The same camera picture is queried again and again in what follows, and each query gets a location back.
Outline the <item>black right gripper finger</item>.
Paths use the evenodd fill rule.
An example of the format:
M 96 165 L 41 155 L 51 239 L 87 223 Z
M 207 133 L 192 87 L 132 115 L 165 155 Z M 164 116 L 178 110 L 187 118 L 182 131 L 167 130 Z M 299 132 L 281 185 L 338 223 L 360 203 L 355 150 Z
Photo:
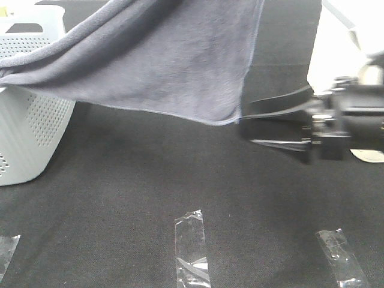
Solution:
M 277 149 L 308 152 L 311 128 L 297 121 L 242 118 L 239 133 L 247 141 Z
M 248 114 L 240 120 L 309 120 L 323 110 L 323 102 L 307 85 L 288 94 L 252 101 L 247 107 Z

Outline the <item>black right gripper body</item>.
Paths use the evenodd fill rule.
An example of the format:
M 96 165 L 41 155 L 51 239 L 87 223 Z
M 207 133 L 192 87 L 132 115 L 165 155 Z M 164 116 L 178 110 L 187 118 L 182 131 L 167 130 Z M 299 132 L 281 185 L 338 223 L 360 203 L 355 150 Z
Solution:
M 341 161 L 347 150 L 350 133 L 342 122 L 338 96 L 353 83 L 352 77 L 337 77 L 331 87 L 316 94 L 310 85 L 303 87 L 306 100 L 305 113 L 308 122 L 302 131 L 305 145 L 301 162 L 311 163 L 312 154 L 315 153 L 321 160 Z

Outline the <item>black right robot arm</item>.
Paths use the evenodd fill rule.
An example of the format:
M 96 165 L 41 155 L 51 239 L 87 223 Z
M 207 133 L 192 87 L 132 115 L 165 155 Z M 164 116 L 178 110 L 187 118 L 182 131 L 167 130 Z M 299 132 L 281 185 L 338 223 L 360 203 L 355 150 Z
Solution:
M 249 103 L 239 135 L 308 164 L 312 148 L 323 160 L 342 160 L 347 150 L 383 152 L 383 84 L 338 77 L 315 94 L 307 85 L 289 94 Z

